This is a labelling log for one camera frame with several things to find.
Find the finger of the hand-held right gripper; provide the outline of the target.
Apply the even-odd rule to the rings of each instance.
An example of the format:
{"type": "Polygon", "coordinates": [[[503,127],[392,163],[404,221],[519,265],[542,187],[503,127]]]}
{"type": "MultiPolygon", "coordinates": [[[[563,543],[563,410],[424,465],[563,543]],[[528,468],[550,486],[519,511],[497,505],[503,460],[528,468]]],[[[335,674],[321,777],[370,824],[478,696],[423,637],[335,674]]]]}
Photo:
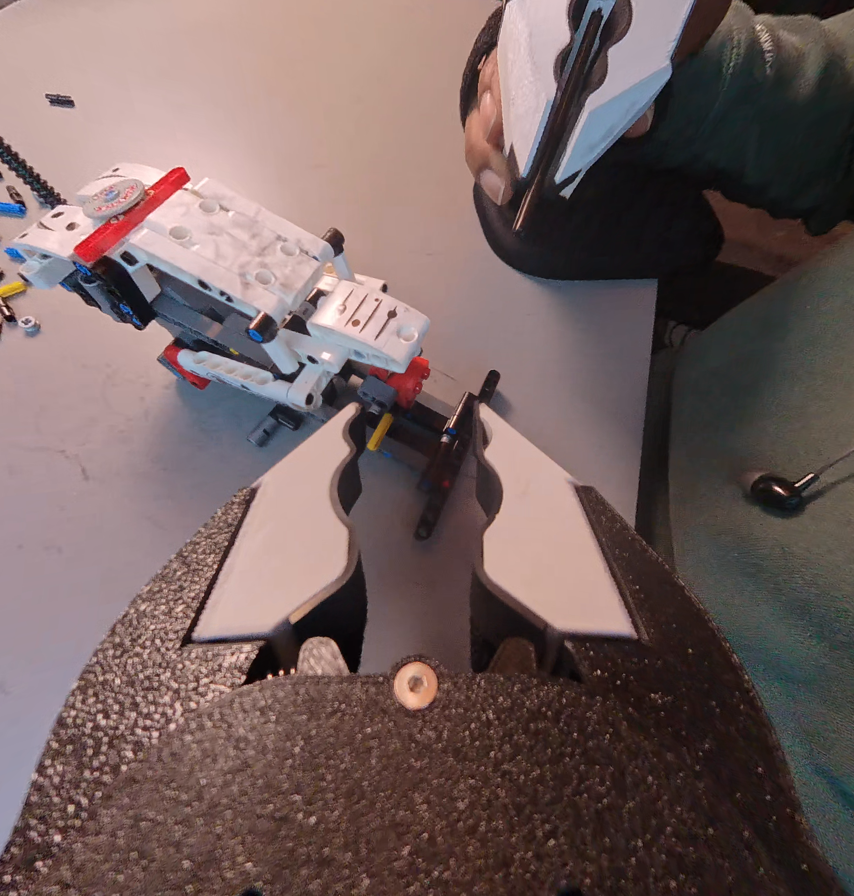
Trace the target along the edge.
{"type": "Polygon", "coordinates": [[[529,175],[558,90],[558,60],[567,55],[584,2],[510,1],[497,43],[503,154],[515,178],[529,175]]]}
{"type": "Polygon", "coordinates": [[[690,18],[693,1],[615,4],[625,32],[600,42],[604,78],[581,88],[577,116],[567,126],[554,170],[558,193],[569,197],[589,169],[652,105],[670,78],[672,57],[690,18]]]}

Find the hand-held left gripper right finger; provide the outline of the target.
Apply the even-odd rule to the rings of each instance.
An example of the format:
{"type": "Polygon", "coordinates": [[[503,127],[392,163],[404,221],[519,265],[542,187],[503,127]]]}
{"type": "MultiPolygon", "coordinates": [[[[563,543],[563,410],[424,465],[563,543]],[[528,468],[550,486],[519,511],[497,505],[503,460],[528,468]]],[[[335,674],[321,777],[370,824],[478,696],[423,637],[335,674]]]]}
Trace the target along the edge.
{"type": "Polygon", "coordinates": [[[473,453],[485,516],[476,572],[490,593],[542,633],[637,639],[579,482],[484,404],[473,453]]]}

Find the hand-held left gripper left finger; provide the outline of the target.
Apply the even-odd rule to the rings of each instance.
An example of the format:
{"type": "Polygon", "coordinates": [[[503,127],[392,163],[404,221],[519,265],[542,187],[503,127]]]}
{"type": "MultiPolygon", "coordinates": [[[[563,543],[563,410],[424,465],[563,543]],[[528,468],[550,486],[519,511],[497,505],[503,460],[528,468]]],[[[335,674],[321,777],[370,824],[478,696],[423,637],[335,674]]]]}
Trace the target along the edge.
{"type": "Polygon", "coordinates": [[[255,481],[190,631],[193,644],[262,640],[353,576],[365,412],[349,404],[255,481]]]}

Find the long black brick axle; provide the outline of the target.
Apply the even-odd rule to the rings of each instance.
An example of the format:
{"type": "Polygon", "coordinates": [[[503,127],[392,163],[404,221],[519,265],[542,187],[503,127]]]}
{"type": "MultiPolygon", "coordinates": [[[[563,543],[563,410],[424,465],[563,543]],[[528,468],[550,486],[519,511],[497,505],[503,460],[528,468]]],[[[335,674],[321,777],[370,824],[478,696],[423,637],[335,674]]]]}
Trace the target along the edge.
{"type": "Polygon", "coordinates": [[[536,134],[519,170],[515,190],[519,204],[512,225],[518,237],[529,230],[541,199],[555,183],[560,149],[566,146],[573,118],[584,102],[587,79],[600,55],[614,5],[612,1],[584,1],[567,6],[568,39],[551,64],[551,100],[540,113],[536,134]]]}

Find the toy brick vehicle model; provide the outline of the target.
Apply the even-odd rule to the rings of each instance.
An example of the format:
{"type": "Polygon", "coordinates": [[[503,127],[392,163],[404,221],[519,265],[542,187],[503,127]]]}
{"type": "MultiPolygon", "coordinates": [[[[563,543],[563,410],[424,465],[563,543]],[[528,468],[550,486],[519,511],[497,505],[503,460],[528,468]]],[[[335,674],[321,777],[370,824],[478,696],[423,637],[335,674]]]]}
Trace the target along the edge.
{"type": "Polygon", "coordinates": [[[159,362],[177,379],[266,401],[248,436],[257,446],[348,402],[362,406],[369,437],[393,413],[384,442],[425,458],[414,538],[433,535],[470,448],[475,407],[490,401],[500,374],[490,370],[447,417],[430,405],[431,321],[385,280],[354,273],[340,230],[315,235],[213,178],[192,182],[183,167],[123,163],[75,203],[58,199],[14,248],[29,285],[64,287],[135,330],[164,328],[171,342],[159,362]]]}

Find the person's right forearm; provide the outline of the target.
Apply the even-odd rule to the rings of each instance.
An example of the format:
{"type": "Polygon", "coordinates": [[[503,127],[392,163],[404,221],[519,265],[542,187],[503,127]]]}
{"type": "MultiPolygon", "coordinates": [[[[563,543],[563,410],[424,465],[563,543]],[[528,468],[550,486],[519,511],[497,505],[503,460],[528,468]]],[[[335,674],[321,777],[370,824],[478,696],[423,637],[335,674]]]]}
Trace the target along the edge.
{"type": "Polygon", "coordinates": [[[732,2],[632,149],[813,236],[854,223],[854,6],[820,18],[732,2]]]}

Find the grey desk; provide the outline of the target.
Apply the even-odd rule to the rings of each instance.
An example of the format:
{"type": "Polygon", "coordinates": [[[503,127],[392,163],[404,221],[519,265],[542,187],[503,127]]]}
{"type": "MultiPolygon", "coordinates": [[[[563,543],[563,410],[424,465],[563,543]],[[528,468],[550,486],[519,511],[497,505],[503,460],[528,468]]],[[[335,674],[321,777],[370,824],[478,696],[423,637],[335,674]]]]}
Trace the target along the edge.
{"type": "MultiPolygon", "coordinates": [[[[458,91],[491,2],[19,2],[0,11],[0,134],[68,198],[119,162],[212,177],[431,319],[434,375],[634,521],[656,288],[550,283],[488,249],[458,91]],[[45,93],[74,108],[52,107],[45,93]]],[[[142,587],[313,432],[198,391],[168,335],[61,289],[0,342],[0,853],[66,696],[142,587]]]]}

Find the person's right hand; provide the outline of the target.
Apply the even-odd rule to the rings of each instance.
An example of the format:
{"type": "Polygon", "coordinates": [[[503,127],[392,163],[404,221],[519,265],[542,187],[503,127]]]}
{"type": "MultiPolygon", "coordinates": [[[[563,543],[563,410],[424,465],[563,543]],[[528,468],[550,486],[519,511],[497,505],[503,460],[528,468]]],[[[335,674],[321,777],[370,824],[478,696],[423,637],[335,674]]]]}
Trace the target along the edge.
{"type": "Polygon", "coordinates": [[[464,154],[475,185],[497,206],[513,195],[513,179],[504,145],[498,49],[493,47],[466,64],[459,92],[464,154]]]}

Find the person's green sweater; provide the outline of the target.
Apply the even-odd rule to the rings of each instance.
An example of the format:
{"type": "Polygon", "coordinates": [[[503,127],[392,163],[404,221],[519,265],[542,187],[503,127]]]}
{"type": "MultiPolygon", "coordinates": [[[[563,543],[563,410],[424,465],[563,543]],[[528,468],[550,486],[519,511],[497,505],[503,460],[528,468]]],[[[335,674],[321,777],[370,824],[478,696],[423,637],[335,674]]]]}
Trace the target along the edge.
{"type": "Polygon", "coordinates": [[[803,812],[854,894],[854,231],[650,367],[637,528],[732,644],[803,812]]]}

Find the pile of small brick parts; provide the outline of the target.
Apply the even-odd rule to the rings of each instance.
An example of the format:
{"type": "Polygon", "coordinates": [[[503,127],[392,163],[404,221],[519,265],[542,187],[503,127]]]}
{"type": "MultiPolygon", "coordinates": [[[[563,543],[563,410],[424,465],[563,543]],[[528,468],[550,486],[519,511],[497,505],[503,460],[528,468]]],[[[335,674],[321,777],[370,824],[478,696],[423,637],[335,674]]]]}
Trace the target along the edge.
{"type": "Polygon", "coordinates": [[[27,203],[22,191],[13,183],[7,182],[0,167],[0,253],[10,268],[0,262],[0,342],[4,332],[17,330],[27,338],[40,335],[41,323],[37,317],[19,313],[14,308],[14,301],[27,294],[28,285],[14,273],[15,265],[25,261],[25,257],[13,246],[9,245],[6,235],[1,230],[4,219],[22,221],[27,212],[27,203]]]}

